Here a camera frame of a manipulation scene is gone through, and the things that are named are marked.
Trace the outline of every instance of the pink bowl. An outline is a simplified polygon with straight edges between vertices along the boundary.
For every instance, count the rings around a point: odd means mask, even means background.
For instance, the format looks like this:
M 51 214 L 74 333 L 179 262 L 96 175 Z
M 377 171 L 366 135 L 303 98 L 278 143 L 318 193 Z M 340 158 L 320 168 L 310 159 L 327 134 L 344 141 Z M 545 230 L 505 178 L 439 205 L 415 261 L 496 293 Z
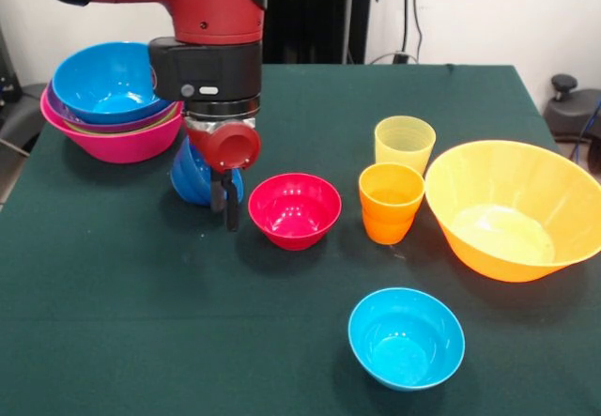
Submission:
M 182 103 L 178 105 L 178 111 L 181 112 Z M 64 132 L 91 156 L 115 164 L 141 162 L 160 155 L 174 143 L 182 124 L 182 118 L 176 116 L 148 130 L 98 136 L 69 128 L 50 106 L 45 90 L 41 96 L 40 108 L 48 123 Z
M 284 174 L 259 184 L 248 210 L 256 226 L 285 250 L 305 250 L 333 227 L 342 199 L 328 181 L 306 174 Z

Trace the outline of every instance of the bowl rim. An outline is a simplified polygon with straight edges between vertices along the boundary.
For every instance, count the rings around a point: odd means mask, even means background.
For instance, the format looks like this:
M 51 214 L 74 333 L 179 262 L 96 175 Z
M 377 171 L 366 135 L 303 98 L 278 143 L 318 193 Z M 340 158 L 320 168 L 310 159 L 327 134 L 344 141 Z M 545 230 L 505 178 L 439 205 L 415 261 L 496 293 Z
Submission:
M 378 294 L 385 294 L 385 293 L 389 293 L 389 292 L 394 292 L 394 293 L 407 292 L 409 294 L 422 295 L 422 296 L 426 297 L 427 299 L 432 300 L 434 303 L 436 303 L 438 306 L 440 306 L 446 313 L 448 313 L 451 316 L 451 319 L 456 323 L 457 327 L 459 328 L 459 334 L 460 334 L 460 340 L 461 340 L 461 353 L 459 355 L 459 360 L 458 360 L 457 364 L 455 365 L 455 367 L 451 370 L 451 372 L 449 374 L 445 375 L 443 378 L 441 378 L 437 381 L 434 381 L 432 383 L 428 383 L 425 385 L 417 385 L 417 386 L 416 385 L 404 385 L 401 383 L 394 383 L 385 378 L 382 378 L 379 374 L 376 374 L 371 367 L 369 367 L 367 364 L 365 364 L 362 361 L 362 359 L 359 356 L 359 354 L 357 353 L 357 349 L 355 348 L 355 345 L 353 343 L 353 337 L 350 334 L 350 326 L 351 326 L 352 320 L 355 317 L 355 314 L 357 313 L 359 308 L 362 305 L 364 305 L 366 301 L 374 298 Z M 418 289 L 413 289 L 411 287 L 402 287 L 402 286 L 400 286 L 400 287 L 385 287 L 383 289 L 379 289 L 377 291 L 371 292 L 368 295 L 366 295 L 365 297 L 363 297 L 355 305 L 355 307 L 353 308 L 353 311 L 350 313 L 350 316 L 348 317 L 347 335 L 348 335 L 348 343 L 350 344 L 350 348 L 353 351 L 353 354 L 355 355 L 355 358 L 357 359 L 357 361 L 363 367 L 363 369 L 365 369 L 367 372 L 369 372 L 369 374 L 372 375 L 373 377 L 375 377 L 377 380 L 381 381 L 382 383 L 385 383 L 387 386 L 389 386 L 391 388 L 403 388 L 404 390 L 408 390 L 408 391 L 427 390 L 428 388 L 433 388 L 435 386 L 440 385 L 440 383 L 445 382 L 446 380 L 451 378 L 457 372 L 457 370 L 459 369 L 459 366 L 461 366 L 461 363 L 463 362 L 463 359 L 464 359 L 465 353 L 466 353 L 466 336 L 465 336 L 465 333 L 463 332 L 463 327 L 461 326 L 461 322 L 459 322 L 459 319 L 457 318 L 455 313 L 453 311 L 451 311 L 451 309 L 447 305 L 445 305 L 442 301 L 440 301 L 436 297 L 434 297 L 426 292 L 420 291 Z
M 316 178 L 318 181 L 322 182 L 323 184 L 325 184 L 326 186 L 330 187 L 333 191 L 334 194 L 336 195 L 336 203 L 337 203 L 337 210 L 336 213 L 334 215 L 334 217 L 332 218 L 332 220 L 324 225 L 323 227 L 321 227 L 320 229 L 318 229 L 317 231 L 315 231 L 315 233 L 311 233 L 309 235 L 280 235 L 279 233 L 275 233 L 271 230 L 268 230 L 263 224 L 259 223 L 254 215 L 254 212 L 251 209 L 251 203 L 254 200 L 254 193 L 257 192 L 257 190 L 259 190 L 261 187 L 263 187 L 264 185 L 267 185 L 269 182 L 277 180 L 277 179 L 282 179 L 283 177 L 309 177 L 309 178 Z M 251 220 L 253 221 L 253 223 L 260 228 L 261 231 L 263 231 L 266 234 L 272 235 L 272 236 L 276 236 L 280 239 L 307 239 L 309 237 L 313 237 L 313 236 L 318 236 L 318 235 L 322 235 L 324 233 L 327 233 L 333 226 L 334 224 L 338 221 L 338 219 L 340 218 L 340 215 L 342 214 L 342 197 L 340 195 L 340 193 L 338 192 L 338 190 L 336 189 L 336 187 L 331 184 L 329 181 L 327 181 L 326 179 L 322 178 L 322 177 L 318 177 L 317 175 L 312 175 L 312 174 L 306 174 L 303 172 L 288 172 L 285 174 L 279 174 L 279 175 L 275 175 L 273 177 L 269 177 L 263 181 L 261 181 L 251 192 L 251 194 L 248 197 L 248 214 L 249 216 L 251 216 Z
M 379 200 L 375 199 L 374 197 L 372 197 L 369 193 L 367 193 L 363 189 L 363 185 L 362 185 L 363 175 L 365 175 L 367 172 L 369 172 L 372 169 L 375 169 L 375 168 L 378 168 L 381 166 L 390 166 L 390 165 L 397 167 L 397 168 L 405 169 L 406 171 L 410 171 L 413 175 L 415 175 L 419 178 L 420 182 L 422 183 L 422 191 L 420 192 L 420 194 L 417 197 L 409 200 L 408 202 L 404 202 L 404 203 L 384 203 L 384 202 L 380 202 Z M 424 200 L 425 181 L 424 181 L 424 177 L 422 177 L 422 174 L 420 174 L 418 171 L 416 171 L 412 167 L 409 167 L 408 165 L 404 165 L 399 162 L 376 162 L 374 164 L 371 164 L 371 165 L 365 167 L 363 169 L 363 171 L 361 172 L 361 174 L 359 175 L 359 192 L 361 194 L 363 194 L 365 196 L 365 198 L 367 198 L 370 202 L 375 203 L 376 205 L 382 205 L 383 207 L 387 207 L 387 208 L 408 208 L 408 207 L 415 205 L 416 203 L 420 203 L 420 202 L 422 202 L 422 200 Z
M 428 177 L 430 176 L 430 172 L 432 171 L 432 167 L 440 159 L 442 159 L 444 156 L 446 156 L 447 153 L 454 152 L 454 151 L 457 151 L 457 150 L 460 150 L 460 149 L 464 149 L 464 148 L 469 148 L 469 147 L 476 146 L 476 145 L 481 145 L 481 144 L 505 144 L 505 145 L 510 145 L 510 146 L 518 146 L 520 148 L 526 148 L 526 149 L 531 149 L 531 150 L 542 151 L 545 154 L 547 154 L 547 155 L 549 155 L 551 157 L 554 157 L 555 159 L 559 160 L 560 162 L 563 162 L 568 167 L 572 167 L 572 168 L 576 169 L 581 175 L 583 175 L 587 179 L 589 179 L 592 182 L 592 184 L 597 188 L 597 190 L 599 191 L 599 193 L 601 194 L 601 183 L 599 183 L 596 179 L 594 179 L 591 174 L 589 174 L 587 171 L 585 171 L 584 169 L 582 169 L 579 165 L 575 164 L 574 162 L 571 162 L 570 160 L 568 160 L 567 158 L 565 158 L 564 156 L 560 155 L 559 153 L 557 153 L 555 151 L 549 150 L 547 148 L 543 148 L 541 146 L 535 146 L 533 144 L 528 144 L 526 142 L 510 141 L 510 140 L 504 140 L 504 139 L 482 139 L 482 140 L 478 140 L 478 141 L 467 142 L 467 143 L 464 143 L 464 144 L 459 144 L 458 146 L 453 146 L 453 147 L 449 148 L 448 150 L 445 150 L 442 153 L 440 153 L 440 155 L 438 155 L 437 158 L 432 161 L 432 164 L 430 164 L 430 167 L 428 167 L 428 170 L 427 170 L 427 172 L 425 174 L 425 200 L 428 202 L 428 206 L 430 207 L 430 209 L 434 213 L 434 217 L 436 217 L 436 220 L 439 222 L 439 224 L 445 230 L 448 230 L 449 233 L 453 234 L 453 236 L 455 236 L 456 238 L 458 238 L 462 242 L 468 244 L 472 249 L 474 249 L 474 250 L 476 250 L 476 251 L 478 251 L 478 252 L 480 252 L 482 254 L 486 254 L 486 255 L 488 255 L 488 256 L 490 256 L 492 258 L 498 259 L 500 261 L 504 261 L 506 263 L 511 263 L 511 264 L 516 264 L 516 265 L 519 265 L 519 266 L 528 266 L 528 267 L 541 268 L 541 269 L 563 268 L 563 267 L 566 267 L 566 266 L 571 266 L 573 264 L 580 263 L 582 261 L 586 261 L 587 259 L 590 259 L 593 256 L 599 254 L 599 252 L 601 252 L 601 243 L 600 243 L 596 250 L 591 251 L 589 254 L 585 254 L 583 256 L 575 257 L 574 259 L 571 259 L 569 261 L 556 261 L 556 262 L 551 262 L 551 263 L 546 263 L 546 264 L 531 263 L 531 262 L 522 262 L 522 261 L 516 262 L 516 261 L 510 260 L 510 259 L 501 258 L 501 257 L 496 256 L 494 254 L 490 254 L 489 252 L 485 252 L 485 251 L 479 249 L 478 247 L 474 246 L 470 242 L 467 242 L 461 236 L 457 235 L 456 232 L 454 230 L 452 230 L 451 227 L 447 223 L 445 223 L 443 220 L 441 220 L 439 218 L 439 216 L 436 214 L 436 211 L 432 208 L 432 204 L 430 203 L 430 198 L 429 198 L 430 186 L 429 186 Z
M 50 123 L 57 130 L 62 131 L 69 136 L 75 136 L 80 139 L 124 139 L 127 137 L 140 136 L 140 135 L 143 135 L 143 134 L 146 134 L 149 132 L 153 132 L 155 130 L 160 130 L 160 129 L 162 129 L 166 126 L 170 126 L 171 124 L 174 124 L 174 123 L 178 123 L 178 124 L 182 123 L 181 116 L 176 115 L 176 116 L 169 118 L 168 120 L 165 120 L 164 122 L 162 122 L 162 124 L 157 125 L 156 127 L 149 128 L 147 130 L 127 131 L 127 132 L 121 132 L 121 133 L 115 133 L 115 134 L 109 134 L 109 135 L 86 134 L 83 132 L 78 132 L 78 131 L 72 130 L 71 128 L 69 128 L 69 126 L 67 124 L 61 125 L 61 124 L 57 123 L 55 120 L 51 120 L 45 114 L 47 112 L 51 112 L 53 116 L 60 119 L 61 123 L 65 123 L 64 120 L 62 119 L 62 117 L 60 116 L 60 114 L 58 114 L 52 108 L 50 103 L 48 102 L 46 92 L 47 92 L 47 89 L 44 88 L 44 91 L 42 92 L 41 97 L 39 99 L 39 107 L 40 107 L 42 115 L 44 116 L 44 120 L 46 120 L 48 123 Z M 177 111 L 181 112 L 181 110 L 183 109 L 183 102 L 178 101 L 176 107 L 177 107 Z
M 131 45 L 134 48 L 140 48 L 140 47 L 144 47 L 146 49 L 148 49 L 148 46 L 145 43 L 142 42 L 132 42 L 132 41 L 111 41 L 111 42 L 103 42 L 103 43 L 98 43 L 96 45 L 90 45 L 89 47 L 83 48 L 82 50 L 79 50 L 73 54 L 70 54 L 56 69 L 56 71 L 54 72 L 51 81 L 55 82 L 56 77 L 59 75 L 59 73 L 61 73 L 65 67 L 67 66 L 68 63 L 70 63 L 72 60 L 75 59 L 75 57 L 77 57 L 80 54 L 84 54 L 87 53 L 89 51 L 93 51 L 93 50 L 97 50 L 100 48 L 105 48 L 105 47 L 109 47 L 109 46 L 115 46 L 115 45 Z M 56 88 L 56 86 L 54 87 L 54 93 L 55 95 L 61 100 L 63 101 L 63 103 L 65 105 L 67 105 L 71 110 L 75 111 L 75 112 L 79 112 L 82 114 L 88 114 L 88 115 L 112 115 L 114 113 L 111 112 L 107 112 L 107 111 L 90 111 L 89 108 L 82 108 L 79 105 L 75 105 L 72 104 L 70 102 L 70 99 L 64 99 L 61 95 L 61 92 L 59 92 L 59 90 Z M 120 112 L 121 115 L 123 116 L 130 116 L 132 114 L 134 114 L 137 111 L 141 111 L 141 110 L 145 110 L 145 109 L 151 109 L 153 108 L 155 105 L 157 104 L 161 104 L 164 102 L 163 99 L 160 99 L 156 94 L 155 94 L 155 100 L 149 102 L 148 104 L 145 104 L 143 106 L 140 106 L 138 108 L 134 108 L 134 109 L 130 109 L 129 111 L 123 111 Z
M 70 120 L 66 120 L 65 118 L 63 118 L 63 123 L 65 123 L 65 125 L 67 125 L 73 131 L 80 132 L 81 134 L 90 134 L 90 135 L 93 135 L 94 137 L 111 137 L 111 136 L 118 136 L 119 134 L 126 134 L 126 133 L 135 134 L 135 133 L 139 133 L 142 131 L 150 131 L 153 128 L 163 125 L 164 123 L 168 122 L 172 118 L 177 117 L 177 102 L 171 103 L 169 106 L 167 106 L 165 109 L 163 109 L 161 111 L 161 113 L 162 113 L 162 116 L 157 121 L 149 124 L 147 127 L 142 127 L 142 128 L 138 128 L 136 130 L 129 130 L 129 131 L 93 132 L 93 131 L 85 130 L 83 128 L 79 128 L 76 125 L 74 125 Z

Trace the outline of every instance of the plastic cup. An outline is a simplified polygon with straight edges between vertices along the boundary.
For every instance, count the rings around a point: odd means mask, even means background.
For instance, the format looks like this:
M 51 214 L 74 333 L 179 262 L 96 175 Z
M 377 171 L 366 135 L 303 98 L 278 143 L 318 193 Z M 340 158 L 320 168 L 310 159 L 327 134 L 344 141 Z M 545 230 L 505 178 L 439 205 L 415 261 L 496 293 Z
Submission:
M 420 175 L 430 160 L 436 132 L 411 116 L 392 116 L 376 125 L 376 162 L 396 162 L 411 167 Z
M 402 164 L 384 162 L 363 170 L 359 193 L 367 236 L 383 245 L 400 242 L 413 224 L 424 190 L 422 176 Z

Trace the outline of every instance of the table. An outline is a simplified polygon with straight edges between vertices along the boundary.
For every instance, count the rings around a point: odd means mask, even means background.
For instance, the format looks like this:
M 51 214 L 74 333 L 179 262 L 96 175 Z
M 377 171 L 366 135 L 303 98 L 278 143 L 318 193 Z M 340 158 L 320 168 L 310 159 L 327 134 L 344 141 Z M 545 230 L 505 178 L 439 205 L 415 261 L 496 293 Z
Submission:
M 463 266 L 427 204 L 399 246 L 363 233 L 357 178 L 377 121 L 398 114 L 436 128 L 434 155 L 483 138 L 554 147 L 510 67 L 265 67 L 247 192 L 303 171 L 344 201 L 327 237 L 289 253 L 246 211 L 232 234 L 180 201 L 177 146 L 116 166 L 46 128 L 0 214 L 0 413 L 599 414 L 601 258 L 509 285 Z M 354 304 L 398 285 L 444 301 L 465 330 L 461 368 L 426 392 L 378 385 L 347 344 Z

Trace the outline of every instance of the cup rim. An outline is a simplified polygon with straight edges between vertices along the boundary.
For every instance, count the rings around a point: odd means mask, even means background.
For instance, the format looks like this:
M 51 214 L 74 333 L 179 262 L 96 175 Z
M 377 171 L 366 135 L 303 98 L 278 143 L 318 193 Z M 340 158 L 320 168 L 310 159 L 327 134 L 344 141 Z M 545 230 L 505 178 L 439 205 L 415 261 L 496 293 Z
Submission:
M 369 172 L 370 170 L 375 169 L 377 167 L 391 166 L 391 165 L 394 167 L 399 167 L 399 168 L 405 169 L 406 171 L 410 171 L 412 174 L 414 174 L 416 177 L 419 178 L 420 182 L 422 183 L 422 191 L 420 192 L 420 194 L 417 197 L 415 197 L 412 200 L 405 202 L 405 203 L 384 203 L 384 202 L 381 202 L 381 201 L 375 199 L 368 192 L 366 192 L 364 190 L 363 185 L 362 185 L 362 179 L 363 179 L 363 176 L 367 172 Z M 360 190 L 361 194 L 363 194 L 368 200 L 370 200 L 371 202 L 373 202 L 377 205 L 382 205 L 382 206 L 388 207 L 388 208 L 407 208 L 412 205 L 415 205 L 416 203 L 421 202 L 424 199 L 425 180 L 424 180 L 424 177 L 422 177 L 422 175 L 420 173 L 418 173 L 416 170 L 412 169 L 408 165 L 399 164 L 398 162 L 377 162 L 368 167 L 365 167 L 365 169 L 363 169 L 363 171 L 359 175 L 359 190 Z
M 407 120 L 407 119 L 411 119 L 411 120 L 416 120 L 416 121 L 418 121 L 418 122 L 422 123 L 422 124 L 423 124 L 423 126 L 424 126 L 424 128 L 426 128 L 426 130 L 427 130 L 427 131 L 430 131 L 430 134 L 431 134 L 431 135 L 432 135 L 432 137 L 433 137 L 433 139 L 432 139 L 432 142 L 429 142 L 427 146 L 425 146 L 425 147 L 423 147 L 423 148 L 420 148 L 420 149 L 417 149 L 417 150 L 403 150 L 403 149 L 399 149 L 399 148 L 393 148 L 393 147 L 391 147 L 391 146 L 387 145 L 387 144 L 386 144 L 386 143 L 385 143 L 385 142 L 384 142 L 384 141 L 381 139 L 381 137 L 380 137 L 380 135 L 379 135 L 379 132 L 380 132 L 380 129 L 381 129 L 381 125 L 382 125 L 384 122 L 387 122 L 387 121 L 389 121 L 389 120 L 392 120 L 392 119 L 395 119 L 395 118 L 397 118 L 397 119 L 405 119 L 405 120 Z M 389 149 L 389 150 L 391 150 L 391 151 L 398 151 L 398 152 L 401 152 L 401 153 L 406 153 L 406 154 L 416 154 L 416 155 L 417 155 L 417 154 L 422 154 L 422 153 L 425 153 L 425 152 L 427 152 L 428 150 L 432 149 L 432 148 L 434 147 L 434 144 L 436 143 L 436 140 L 437 140 L 437 136 L 436 136 L 436 130 L 434 130 L 434 128 L 432 127 L 432 125 L 430 125 L 428 122 L 426 122 L 426 121 L 425 121 L 425 120 L 423 120 L 422 118 L 415 117 L 415 116 L 389 116 L 389 117 L 386 117 L 386 118 L 383 118 L 383 119 L 381 119 L 381 120 L 380 120 L 380 121 L 377 123 L 376 127 L 374 128 L 374 137 L 376 138 L 376 142 L 377 142 L 377 143 L 379 143 L 381 146 L 383 146 L 383 147 L 385 147 L 385 148 L 387 148 L 387 149 Z

